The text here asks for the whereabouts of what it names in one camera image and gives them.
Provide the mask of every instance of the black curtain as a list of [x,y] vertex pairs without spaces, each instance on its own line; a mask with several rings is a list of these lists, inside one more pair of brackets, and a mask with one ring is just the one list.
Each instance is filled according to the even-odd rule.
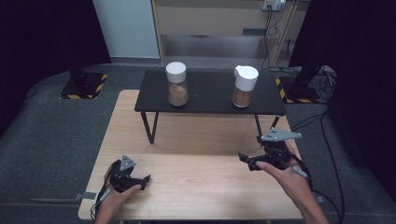
[[0,29],[0,136],[37,81],[68,70],[65,58],[80,66],[111,63],[92,0],[2,1]]
[[394,1],[312,0],[290,66],[305,66],[315,54],[318,65],[334,69],[328,107],[346,150],[396,201],[394,8]]

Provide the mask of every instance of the black tabletop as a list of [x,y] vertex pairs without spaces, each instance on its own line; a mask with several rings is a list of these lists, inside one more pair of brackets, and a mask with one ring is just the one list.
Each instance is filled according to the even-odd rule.
[[137,97],[135,111],[208,113],[208,114],[286,114],[275,78],[259,74],[248,107],[239,108],[232,102],[235,78],[233,73],[192,72],[187,70],[189,101],[181,106],[168,102],[168,81],[165,71],[147,71]]

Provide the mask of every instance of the person's hand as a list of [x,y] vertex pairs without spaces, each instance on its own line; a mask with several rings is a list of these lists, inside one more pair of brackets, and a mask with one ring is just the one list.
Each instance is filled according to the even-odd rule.
[[139,191],[142,186],[135,185],[125,190],[123,193],[116,192],[111,187],[111,185],[108,188],[111,188],[111,191],[100,204],[98,214],[96,214],[96,224],[110,223],[120,211],[122,205],[126,201],[128,201],[128,199],[131,198],[132,195]]
[[[286,145],[289,151],[295,154],[294,148],[288,142],[286,142]],[[305,223],[329,223],[311,192],[308,182],[291,167],[286,170],[279,170],[264,161],[257,161],[256,165],[276,179],[282,189],[285,190],[286,194],[300,209]],[[298,166],[298,162],[291,159],[290,165]]]

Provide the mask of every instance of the wooden tabletop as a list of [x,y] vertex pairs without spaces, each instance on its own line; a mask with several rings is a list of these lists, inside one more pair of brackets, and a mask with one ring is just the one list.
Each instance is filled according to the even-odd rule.
[[[271,176],[250,172],[237,156],[263,154],[254,116],[160,113],[156,140],[150,144],[140,113],[134,111],[138,93],[120,93],[86,189],[97,193],[108,166],[123,154],[137,163],[132,177],[151,175],[146,189],[122,207],[117,219],[302,218]],[[148,113],[148,122],[153,118]],[[259,118],[265,133],[275,117]],[[276,127],[290,130],[285,116]],[[78,216],[91,219],[95,202],[84,199]]]

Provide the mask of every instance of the wall socket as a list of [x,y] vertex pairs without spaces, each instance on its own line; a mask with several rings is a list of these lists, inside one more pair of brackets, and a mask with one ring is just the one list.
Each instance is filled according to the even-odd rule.
[[286,0],[264,0],[262,4],[263,11],[281,11],[285,6]]

